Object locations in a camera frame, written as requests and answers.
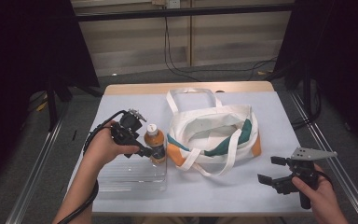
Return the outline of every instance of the black curtain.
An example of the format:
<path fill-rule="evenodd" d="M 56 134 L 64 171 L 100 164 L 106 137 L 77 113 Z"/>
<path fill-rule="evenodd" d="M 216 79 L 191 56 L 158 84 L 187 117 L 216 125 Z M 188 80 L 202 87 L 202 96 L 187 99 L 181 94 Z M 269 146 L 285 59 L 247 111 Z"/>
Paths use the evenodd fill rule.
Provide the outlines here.
<path fill-rule="evenodd" d="M 313 11 L 292 13 L 275 70 L 290 68 L 283 74 L 292 89 L 304 78 L 306 63 L 342 122 L 358 133 L 358 1 L 323 1 Z"/>
<path fill-rule="evenodd" d="M 58 85 L 99 86 L 69 0 L 0 1 L 0 166 L 27 116 L 29 97 Z"/>

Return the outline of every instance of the metal frame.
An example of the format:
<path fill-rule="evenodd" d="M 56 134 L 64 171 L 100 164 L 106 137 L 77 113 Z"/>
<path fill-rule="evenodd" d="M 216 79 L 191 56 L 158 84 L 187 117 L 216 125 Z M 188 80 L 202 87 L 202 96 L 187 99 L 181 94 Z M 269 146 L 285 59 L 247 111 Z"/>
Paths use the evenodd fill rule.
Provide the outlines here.
<path fill-rule="evenodd" d="M 54 17 L 53 20 L 69 21 L 113 21 L 128 19 L 145 19 L 145 18 L 163 18 L 163 17 L 183 17 L 183 16 L 202 16 L 202 15 L 219 15 L 219 14 L 241 14 L 241 13 L 258 13 L 258 12 L 279 12 L 292 11 L 294 9 L 311 10 L 320 7 L 319 2 L 307 4 L 273 4 L 273 5 L 253 5 L 243 7 L 189 7 L 189 8 L 171 8 L 156 9 L 143 11 L 126 11 L 111 13 L 95 14 L 78 14 L 74 17 Z"/>
<path fill-rule="evenodd" d="M 40 179 L 40 176 L 42 175 L 43 168 L 45 167 L 46 161 L 48 160 L 48 155 L 53 149 L 57 136 L 60 133 L 62 121 L 66 117 L 68 107 L 69 107 L 69 103 L 63 104 L 60 119 L 54 126 L 54 129 L 48 133 L 48 137 L 46 138 L 45 144 L 43 145 L 39 153 L 39 156 L 34 164 L 34 168 L 30 173 L 28 180 L 22 189 L 19 198 L 14 204 L 14 207 L 12 208 L 10 215 L 7 218 L 6 224 L 22 222 L 22 219 L 32 199 L 32 196 L 34 195 L 36 185 Z"/>

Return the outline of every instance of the metal bracket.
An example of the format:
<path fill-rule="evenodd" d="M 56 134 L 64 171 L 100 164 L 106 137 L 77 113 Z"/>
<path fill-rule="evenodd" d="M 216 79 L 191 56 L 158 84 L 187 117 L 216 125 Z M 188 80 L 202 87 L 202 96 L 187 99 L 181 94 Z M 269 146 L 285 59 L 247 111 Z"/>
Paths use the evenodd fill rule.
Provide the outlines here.
<path fill-rule="evenodd" d="M 135 109 L 129 109 L 129 112 L 135 116 L 137 119 L 141 119 L 143 120 L 144 122 L 147 122 L 147 119 L 145 119 L 140 113 L 138 110 L 135 110 Z"/>
<path fill-rule="evenodd" d="M 321 151 L 312 148 L 298 147 L 293 152 L 291 159 L 298 161 L 316 161 L 319 159 L 326 159 L 331 157 L 336 157 L 338 154 L 329 151 Z"/>

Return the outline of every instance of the tote bag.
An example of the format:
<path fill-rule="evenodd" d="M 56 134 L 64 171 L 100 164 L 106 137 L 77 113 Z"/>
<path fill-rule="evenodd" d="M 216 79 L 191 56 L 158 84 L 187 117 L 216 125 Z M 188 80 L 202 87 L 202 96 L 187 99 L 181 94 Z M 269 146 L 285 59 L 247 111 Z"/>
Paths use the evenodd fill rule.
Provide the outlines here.
<path fill-rule="evenodd" d="M 174 96 L 179 93 L 204 92 L 214 106 L 179 111 Z M 208 89 L 185 88 L 169 90 L 167 102 L 173 116 L 167 133 L 167 154 L 176 167 L 187 171 L 191 167 L 201 174 L 224 175 L 235 161 L 261 154 L 258 123 L 250 105 L 222 105 Z M 208 172 L 202 164 L 222 164 L 221 170 Z"/>

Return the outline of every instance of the bag handle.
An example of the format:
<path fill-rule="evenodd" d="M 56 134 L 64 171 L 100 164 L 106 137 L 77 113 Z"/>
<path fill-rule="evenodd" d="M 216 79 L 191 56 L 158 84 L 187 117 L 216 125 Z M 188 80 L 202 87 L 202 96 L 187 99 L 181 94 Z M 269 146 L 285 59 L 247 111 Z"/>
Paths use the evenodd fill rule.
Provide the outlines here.
<path fill-rule="evenodd" d="M 170 105 L 171 111 L 173 114 L 176 114 L 178 110 L 178 106 L 176 105 L 176 102 L 173 100 L 173 96 L 178 93 L 189 93 L 189 92 L 205 92 L 209 94 L 211 97 L 214 98 L 215 106 L 222 106 L 222 102 L 216 97 L 216 95 L 208 89 L 203 88 L 182 88 L 182 89 L 175 89 L 175 90 L 169 90 L 167 92 L 167 102 Z"/>
<path fill-rule="evenodd" d="M 211 176 L 211 175 L 225 175 L 228 171 L 232 169 L 235 163 L 235 157 L 237 155 L 237 147 L 238 147 L 238 140 L 240 139 L 242 130 L 237 129 L 234 134 L 231 135 L 229 144 L 228 144 L 228 152 L 227 152 L 227 161 L 225 167 L 218 173 L 209 173 L 201 165 L 195 163 L 196 158 L 199 156 L 201 150 L 197 148 L 193 148 L 190 154 L 187 156 L 185 162 L 182 166 L 178 166 L 181 170 L 188 170 L 190 167 L 195 168 L 198 170 L 202 175 Z"/>

